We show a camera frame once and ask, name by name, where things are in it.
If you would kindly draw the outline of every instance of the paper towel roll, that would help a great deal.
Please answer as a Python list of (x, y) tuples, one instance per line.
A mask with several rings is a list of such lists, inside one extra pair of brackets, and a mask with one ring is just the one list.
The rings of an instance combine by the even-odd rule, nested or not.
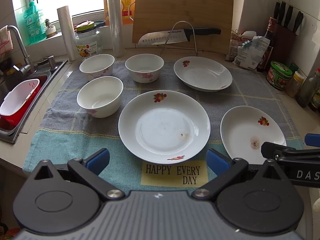
[(66, 46), (68, 58), (73, 61), (80, 57), (76, 50), (76, 37), (73, 30), (72, 18), (69, 12), (69, 6), (63, 6), (57, 9), (60, 28), (64, 45)]
[(113, 53), (115, 57), (121, 57), (125, 52), (122, 31), (121, 0), (107, 0), (107, 3)]

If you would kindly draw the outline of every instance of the faucet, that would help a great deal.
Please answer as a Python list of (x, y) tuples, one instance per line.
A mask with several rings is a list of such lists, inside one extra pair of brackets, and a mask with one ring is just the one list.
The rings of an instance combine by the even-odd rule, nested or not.
[(22, 67), (18, 68), (17, 66), (13, 66), (20, 74), (22, 74), (23, 76), (29, 71), (30, 73), (34, 73), (35, 70), (35, 66), (33, 65), (31, 59), (30, 59), (30, 55), (28, 54), (26, 47), (23, 45), (19, 30), (16, 26), (10, 25), (7, 27), (8, 31), (14, 32), (14, 34), (16, 35), (18, 44), (20, 46), (20, 49), (22, 51), (22, 54), (24, 56), (24, 61), (25, 61), (25, 65), (23, 65)]

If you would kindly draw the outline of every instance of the blue gripper pad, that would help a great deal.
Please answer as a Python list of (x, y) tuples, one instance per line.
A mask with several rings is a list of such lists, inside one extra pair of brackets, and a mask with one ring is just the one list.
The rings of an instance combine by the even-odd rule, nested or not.
[(94, 174), (99, 175), (105, 167), (108, 166), (110, 153), (108, 149), (102, 148), (90, 157), (83, 160), (83, 165)]
[(304, 142), (309, 146), (320, 147), (320, 134), (307, 133)]
[(224, 171), (228, 170), (231, 166), (232, 160), (225, 157), (220, 152), (217, 152), (215, 149), (209, 149), (207, 151), (207, 165), (209, 168), (219, 176)]

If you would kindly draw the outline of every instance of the soap dispenser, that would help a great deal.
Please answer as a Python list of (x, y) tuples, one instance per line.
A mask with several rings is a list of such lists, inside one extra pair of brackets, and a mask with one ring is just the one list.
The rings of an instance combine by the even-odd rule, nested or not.
[(45, 18), (42, 9), (39, 9), (34, 0), (28, 0), (29, 8), (24, 12), (23, 18), (26, 23), (30, 44), (46, 38)]

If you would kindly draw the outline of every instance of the countertop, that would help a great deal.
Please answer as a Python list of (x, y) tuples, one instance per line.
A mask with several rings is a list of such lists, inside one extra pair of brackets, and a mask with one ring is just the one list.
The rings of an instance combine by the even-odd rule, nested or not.
[[(116, 58), (116, 61), (123, 61), (127, 60), (129, 57), (141, 54), (141, 53), (151, 53), (151, 54), (160, 54), (161, 49), (158, 48), (135, 48), (135, 49), (126, 49), (125, 55), (123, 57)], [(112, 50), (104, 50), (103, 53), (107, 54), (113, 54)], [(181, 54), (169, 50), (164, 50), (162, 53), (162, 58), (164, 61), (176, 61), (179, 58), (186, 57), (186, 56), (192, 56), (194, 54)], [(225, 61), (225, 55), (218, 54), (218, 53), (212, 53), (212, 52), (203, 52), (199, 53), (199, 56), (201, 57), (207, 57), (210, 59), (213, 59), (215, 61), (218, 61), (225, 67), (229, 68), (238, 68), (237, 66), (233, 65), (229, 61)], [(56, 57), (56, 60), (65, 60), (68, 59), (67, 55)], [(25, 174), (22, 172), (23, 163), (25, 161), (26, 155), (28, 153), (31, 140), (36, 133), (42, 118), (47, 110), (47, 108), (50, 106), (52, 100), (57, 95), (58, 91), (61, 89), (62, 85), (66, 81), (66, 79), (70, 76), (70, 74), (76, 70), (81, 61), (78, 59), (74, 62), (67, 62), (67, 64), (60, 70), (60, 72), (57, 74), (57, 76), (52, 80), (51, 84), (48, 86), (46, 91), (43, 93), (39, 101), (37, 102), (35, 108), (31, 112), (28, 120), (26, 121), (22, 132), (20, 133), (19, 137), (17, 138), (17, 141), (14, 145), (0, 141), (0, 164), (4, 167), (14, 171), (15, 173), (24, 176)], [(284, 91), (278, 92), (280, 99), (284, 103), (284, 105), (287, 107), (290, 116), (295, 123), (297, 130), (299, 132), (300, 137), (302, 140), (304, 140), (304, 136), (307, 133), (319, 133), (320, 134), (320, 114), (318, 112), (313, 112), (309, 107), (301, 108), (296, 101), (289, 97)], [(297, 187), (300, 194), (304, 195), (306, 198), (308, 198), (308, 189), (305, 187)], [(319, 189), (312, 189), (310, 188), (310, 198), (309, 200), (311, 204), (314, 203), (316, 199), (320, 197), (319, 195)], [(311, 205), (308, 207), (305, 207), (305, 209), (308, 209), (308, 212), (311, 211)], [(313, 223), (316, 224), (320, 222), (320, 214), (317, 213), (313, 214)], [(301, 230), (304, 232), (309, 231), (308, 225), (300, 225)], [(315, 226), (314, 227), (314, 235), (319, 236), (320, 235), (320, 228)], [(308, 239), (312, 239), (312, 236), (308, 236), (308, 233), (306, 233), (305, 237)]]

